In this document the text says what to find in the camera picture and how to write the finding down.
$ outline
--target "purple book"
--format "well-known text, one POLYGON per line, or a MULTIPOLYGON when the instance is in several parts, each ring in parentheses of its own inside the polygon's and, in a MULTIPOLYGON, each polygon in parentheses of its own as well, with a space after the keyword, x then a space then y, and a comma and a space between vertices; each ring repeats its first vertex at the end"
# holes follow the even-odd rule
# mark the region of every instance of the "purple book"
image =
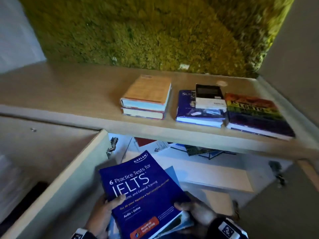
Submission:
POLYGON ((224 112, 195 108, 195 99, 194 90, 179 91, 176 121, 220 127, 225 119, 224 112))

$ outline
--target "ielts book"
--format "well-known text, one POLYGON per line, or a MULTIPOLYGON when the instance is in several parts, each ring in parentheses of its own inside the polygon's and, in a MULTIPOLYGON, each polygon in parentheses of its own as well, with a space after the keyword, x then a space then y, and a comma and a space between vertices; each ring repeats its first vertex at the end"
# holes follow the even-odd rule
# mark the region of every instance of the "ielts book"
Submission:
POLYGON ((155 238, 185 213, 174 203, 190 201, 148 151, 99 172, 108 201, 126 195, 112 211, 122 239, 155 238))

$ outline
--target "cabinet door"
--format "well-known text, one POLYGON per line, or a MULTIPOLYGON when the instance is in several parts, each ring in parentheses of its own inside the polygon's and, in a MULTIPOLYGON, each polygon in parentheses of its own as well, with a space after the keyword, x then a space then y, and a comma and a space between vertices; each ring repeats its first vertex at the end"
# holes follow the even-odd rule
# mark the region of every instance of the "cabinet door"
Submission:
POLYGON ((108 160, 111 148, 108 133, 100 131, 95 138, 52 182, 45 192, 15 222, 2 239, 42 238, 42 234, 59 216, 68 214, 78 199, 99 184, 96 170, 108 160))
POLYGON ((319 176, 306 161, 284 173, 287 185, 272 183, 240 211, 249 238, 319 238, 319 176))

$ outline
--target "white wall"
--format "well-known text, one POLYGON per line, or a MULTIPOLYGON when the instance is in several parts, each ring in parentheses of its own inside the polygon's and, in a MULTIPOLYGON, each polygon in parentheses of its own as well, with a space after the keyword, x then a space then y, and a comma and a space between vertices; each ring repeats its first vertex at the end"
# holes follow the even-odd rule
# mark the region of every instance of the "white wall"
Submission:
POLYGON ((45 60, 18 0, 0 0, 0 73, 45 60))

